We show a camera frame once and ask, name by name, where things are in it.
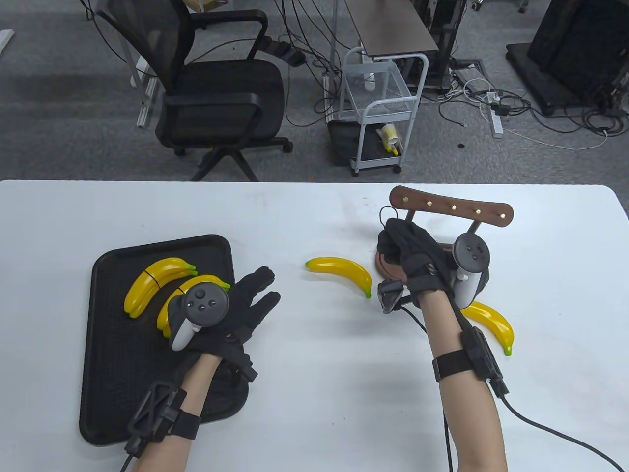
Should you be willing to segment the person's right hand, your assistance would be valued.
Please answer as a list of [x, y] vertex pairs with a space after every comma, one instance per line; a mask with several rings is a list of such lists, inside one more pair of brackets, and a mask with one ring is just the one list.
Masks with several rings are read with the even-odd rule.
[[377, 251], [387, 263], [400, 265], [415, 306], [420, 307], [420, 296], [427, 292], [444, 292], [449, 302], [454, 301], [446, 254], [416, 223], [389, 218], [379, 234]]

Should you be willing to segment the person's left hand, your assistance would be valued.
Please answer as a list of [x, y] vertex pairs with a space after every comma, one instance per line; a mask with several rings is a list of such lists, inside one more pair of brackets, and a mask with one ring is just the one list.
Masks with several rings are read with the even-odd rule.
[[272, 270], [261, 266], [233, 285], [228, 292], [229, 308], [222, 321], [203, 328], [188, 344], [191, 362], [195, 363], [203, 354], [209, 354], [235, 365], [250, 379], [256, 377], [252, 373], [253, 364], [244, 351], [244, 344], [280, 301], [281, 295], [270, 291], [254, 303], [254, 298], [275, 279]]

